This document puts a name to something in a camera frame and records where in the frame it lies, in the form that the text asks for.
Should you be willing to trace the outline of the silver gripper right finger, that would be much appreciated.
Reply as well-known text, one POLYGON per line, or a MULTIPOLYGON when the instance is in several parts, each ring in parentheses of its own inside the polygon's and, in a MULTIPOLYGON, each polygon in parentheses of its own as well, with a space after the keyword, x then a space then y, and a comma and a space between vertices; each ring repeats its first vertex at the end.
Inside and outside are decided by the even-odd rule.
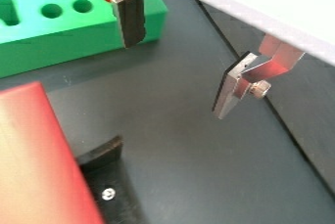
POLYGON ((305 55, 305 51, 267 34, 259 46, 258 56, 247 52, 226 70, 212 111, 223 119, 243 98, 253 94, 262 99, 270 88, 269 79, 289 72, 305 55))

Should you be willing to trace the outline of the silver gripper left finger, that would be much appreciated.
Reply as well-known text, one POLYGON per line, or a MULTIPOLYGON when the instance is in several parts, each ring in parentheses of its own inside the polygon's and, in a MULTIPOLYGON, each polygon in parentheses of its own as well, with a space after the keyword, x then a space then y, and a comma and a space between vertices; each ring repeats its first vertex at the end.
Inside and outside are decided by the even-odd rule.
POLYGON ((145 38, 144 0, 116 0, 112 5, 119 19, 124 45, 131 48, 145 38))

